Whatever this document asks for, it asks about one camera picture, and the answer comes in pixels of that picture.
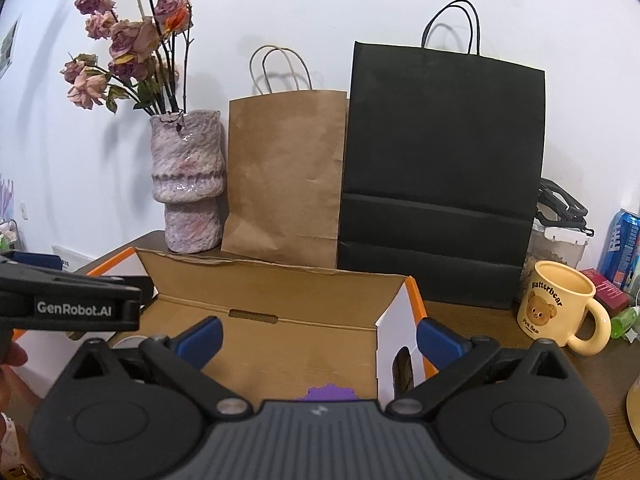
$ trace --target white wall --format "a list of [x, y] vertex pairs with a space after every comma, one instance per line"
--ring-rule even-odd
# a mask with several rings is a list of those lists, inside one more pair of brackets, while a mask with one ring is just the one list
[[[16, 183], [16, 210], [31, 250], [57, 244], [97, 256], [162, 228], [150, 197], [149, 127], [143, 112], [75, 108], [58, 74], [68, 52], [98, 52], [74, 0], [7, 0], [0, 36], [22, 14], [15, 61], [0, 80], [0, 171]], [[354, 40], [418, 45], [426, 22], [450, 0], [192, 0], [191, 108], [228, 114], [252, 94], [248, 57], [263, 43], [299, 51], [317, 88], [348, 89]], [[596, 229], [583, 266], [597, 263], [609, 222], [640, 206], [640, 2], [472, 0], [482, 53], [546, 71], [544, 175], [589, 209]], [[135, 19], [133, 0], [118, 0]], [[449, 11], [430, 39], [458, 50], [466, 18]], [[282, 67], [273, 59], [273, 66]]]

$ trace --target black strap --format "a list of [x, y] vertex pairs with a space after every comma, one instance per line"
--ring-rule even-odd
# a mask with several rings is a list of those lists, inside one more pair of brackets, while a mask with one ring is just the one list
[[[466, 4], [468, 4], [469, 7], [471, 7], [471, 9], [473, 10], [473, 12], [474, 12], [474, 14], [476, 16], [476, 56], [480, 56], [480, 18], [478, 17], [478, 12], [476, 11], [476, 8], [474, 7], [474, 5], [469, 0], [453, 0], [451, 3], [447, 4], [445, 7], [440, 9], [438, 11], [438, 13], [431, 19], [431, 21], [429, 23], [427, 23], [427, 26], [424, 29], [424, 32], [422, 33], [422, 45], [421, 46], [424, 48], [424, 46], [425, 46], [425, 44], [427, 42], [427, 36], [429, 35], [429, 31], [431, 30], [431, 26], [436, 21], [438, 16], [440, 16], [445, 10], [447, 10], [447, 9], [449, 9], [451, 7], [456, 7], [458, 9], [464, 10], [466, 16], [469, 18], [469, 25], [470, 25], [470, 28], [471, 28], [471, 37], [469, 39], [469, 45], [472, 44], [474, 31], [473, 31], [473, 27], [472, 27], [472, 24], [471, 24], [471, 18], [469, 16], [469, 13], [466, 12], [466, 10], [463, 9], [463, 7], [455, 5], [456, 3], [466, 3]], [[468, 54], [471, 53], [471, 47], [469, 47], [469, 50], [468, 50], [467, 53]]]

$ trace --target bear face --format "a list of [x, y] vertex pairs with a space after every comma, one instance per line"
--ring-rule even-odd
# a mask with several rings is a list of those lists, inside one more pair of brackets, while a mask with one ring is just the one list
[[529, 293], [527, 317], [535, 326], [544, 326], [558, 314], [556, 306], [536, 296], [533, 290]]

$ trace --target wooden table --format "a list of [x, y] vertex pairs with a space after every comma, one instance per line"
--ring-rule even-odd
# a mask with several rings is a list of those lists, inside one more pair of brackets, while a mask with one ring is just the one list
[[[153, 231], [126, 245], [128, 246], [159, 251], [168, 250], [163, 231]], [[79, 272], [90, 270], [120, 250], [122, 248], [83, 267]], [[228, 254], [213, 249], [201, 255], [224, 257]], [[531, 344], [531, 339], [518, 327], [513, 312], [508, 310], [436, 303], [428, 300], [425, 300], [424, 304], [430, 316], [437, 318], [463, 336], [483, 334], [498, 340], [503, 346], [510, 347], [527, 348]], [[590, 332], [593, 332], [593, 321], [588, 317], [580, 335], [588, 337]], [[585, 358], [572, 352], [568, 354], [611, 424], [611, 444], [596, 477], [597, 480], [639, 479], [640, 450], [626, 420], [626, 393], [640, 375], [640, 343], [629, 345], [624, 340], [610, 340], [607, 347], [594, 357]]]

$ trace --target purple gear-shaped object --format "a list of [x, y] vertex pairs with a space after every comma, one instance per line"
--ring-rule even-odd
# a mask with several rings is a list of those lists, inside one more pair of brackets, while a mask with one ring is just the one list
[[324, 400], [358, 400], [358, 397], [351, 388], [341, 388], [335, 384], [328, 384], [321, 388], [309, 388], [306, 396], [298, 400], [322, 402]]

